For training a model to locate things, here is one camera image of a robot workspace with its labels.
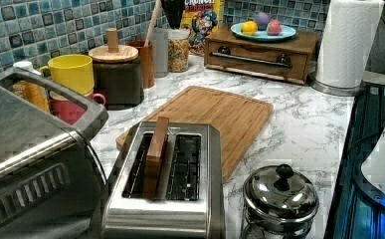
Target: yellow egg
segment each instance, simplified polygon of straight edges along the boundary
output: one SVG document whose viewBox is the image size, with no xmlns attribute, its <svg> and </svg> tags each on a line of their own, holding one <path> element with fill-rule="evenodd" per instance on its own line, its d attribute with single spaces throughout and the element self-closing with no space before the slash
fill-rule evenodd
<svg viewBox="0 0 385 239">
<path fill-rule="evenodd" d="M 242 24 L 241 31 L 248 36 L 254 36 L 258 31 L 258 24 L 254 21 L 248 21 Z"/>
</svg>

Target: blue mosaic tile backsplash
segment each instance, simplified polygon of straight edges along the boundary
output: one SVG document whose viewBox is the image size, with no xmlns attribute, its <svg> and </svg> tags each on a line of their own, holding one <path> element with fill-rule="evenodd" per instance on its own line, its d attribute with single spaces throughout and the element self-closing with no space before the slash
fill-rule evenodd
<svg viewBox="0 0 385 239">
<path fill-rule="evenodd" d="M 35 68 L 54 57 L 86 53 L 106 43 L 116 28 L 119 43 L 144 39 L 155 1 L 0 0 L 0 72 L 21 60 Z M 166 26 L 160 15 L 157 26 Z"/>
<path fill-rule="evenodd" d="M 225 0 L 224 23 L 266 12 L 303 31 L 322 31 L 330 0 Z M 0 0 L 0 72 L 21 60 L 35 68 L 54 57 L 86 53 L 116 28 L 120 44 L 144 39 L 153 0 Z M 158 26 L 167 26 L 162 14 Z"/>
</svg>

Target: countertop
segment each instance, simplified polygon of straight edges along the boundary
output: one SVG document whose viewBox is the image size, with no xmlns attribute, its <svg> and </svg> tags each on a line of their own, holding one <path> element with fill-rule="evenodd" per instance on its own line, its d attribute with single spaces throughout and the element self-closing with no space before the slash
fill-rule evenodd
<svg viewBox="0 0 385 239">
<path fill-rule="evenodd" d="M 307 238 L 322 238 L 334 193 L 353 97 L 336 97 L 308 86 L 297 86 L 205 69 L 203 58 L 189 57 L 189 70 L 155 79 L 137 107 L 112 111 L 92 140 L 106 176 L 117 158 L 115 139 L 186 87 L 201 86 L 240 94 L 274 106 L 273 114 L 242 161 L 224 184 L 228 238 L 239 238 L 242 185 L 251 172 L 287 163 L 314 184 L 320 206 Z"/>
</svg>

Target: toaster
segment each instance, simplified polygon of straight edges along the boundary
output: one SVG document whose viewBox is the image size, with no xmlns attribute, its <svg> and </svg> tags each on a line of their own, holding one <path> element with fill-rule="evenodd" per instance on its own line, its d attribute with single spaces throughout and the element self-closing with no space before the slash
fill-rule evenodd
<svg viewBox="0 0 385 239">
<path fill-rule="evenodd" d="M 8 90 L 27 81 L 86 109 L 69 125 Z M 76 238 L 88 229 L 106 184 L 90 145 L 103 106 L 35 74 L 0 74 L 0 238 Z"/>
<path fill-rule="evenodd" d="M 100 237 L 225 238 L 219 132 L 159 118 L 129 135 L 109 179 Z"/>
</svg>

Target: yellow mug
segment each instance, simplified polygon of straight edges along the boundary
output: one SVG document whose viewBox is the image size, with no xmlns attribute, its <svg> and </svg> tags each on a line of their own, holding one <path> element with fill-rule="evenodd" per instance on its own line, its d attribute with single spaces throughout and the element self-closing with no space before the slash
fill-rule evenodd
<svg viewBox="0 0 385 239">
<path fill-rule="evenodd" d="M 80 54 L 69 54 L 53 58 L 48 66 L 40 71 L 49 70 L 53 81 L 78 92 L 87 94 L 94 88 L 93 59 Z"/>
</svg>

